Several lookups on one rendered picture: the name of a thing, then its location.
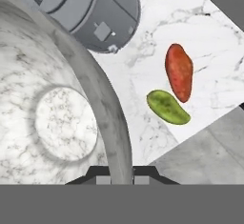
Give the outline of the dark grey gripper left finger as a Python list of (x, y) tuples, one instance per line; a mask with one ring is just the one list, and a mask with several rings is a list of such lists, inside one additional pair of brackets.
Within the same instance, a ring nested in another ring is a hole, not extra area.
[(72, 181), (72, 185), (110, 185), (112, 183), (108, 166), (90, 166), (87, 173)]

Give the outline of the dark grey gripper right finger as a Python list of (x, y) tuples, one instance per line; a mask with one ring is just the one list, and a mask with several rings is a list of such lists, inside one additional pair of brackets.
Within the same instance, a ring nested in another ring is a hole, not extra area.
[(165, 185), (177, 185), (177, 182), (160, 175), (155, 166), (134, 166), (133, 184), (150, 185), (153, 182), (160, 182)]

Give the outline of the white marble bowl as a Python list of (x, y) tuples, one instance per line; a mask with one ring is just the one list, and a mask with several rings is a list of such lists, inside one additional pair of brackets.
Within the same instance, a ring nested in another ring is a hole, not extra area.
[(0, 0), (0, 184), (66, 184), (95, 165), (132, 183), (127, 122), (107, 75), (44, 12)]

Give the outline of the green mango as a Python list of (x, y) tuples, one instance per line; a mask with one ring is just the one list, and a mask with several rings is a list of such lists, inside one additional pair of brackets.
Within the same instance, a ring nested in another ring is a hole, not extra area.
[(185, 125), (191, 120), (191, 116), (168, 92), (161, 90), (151, 91), (147, 94), (146, 100), (150, 109), (168, 123)]

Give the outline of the red-orange sweet potato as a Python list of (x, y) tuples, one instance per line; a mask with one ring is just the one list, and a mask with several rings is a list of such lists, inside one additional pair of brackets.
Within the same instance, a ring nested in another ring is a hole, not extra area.
[(165, 57), (165, 70), (171, 88), (180, 102), (186, 103), (193, 87), (193, 61), (177, 43), (169, 46)]

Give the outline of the grey cup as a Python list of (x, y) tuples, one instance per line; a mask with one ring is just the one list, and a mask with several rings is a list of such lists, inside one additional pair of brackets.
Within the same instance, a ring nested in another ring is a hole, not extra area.
[(141, 16), (140, 0), (29, 0), (59, 22), (84, 47), (117, 52), (134, 36)]

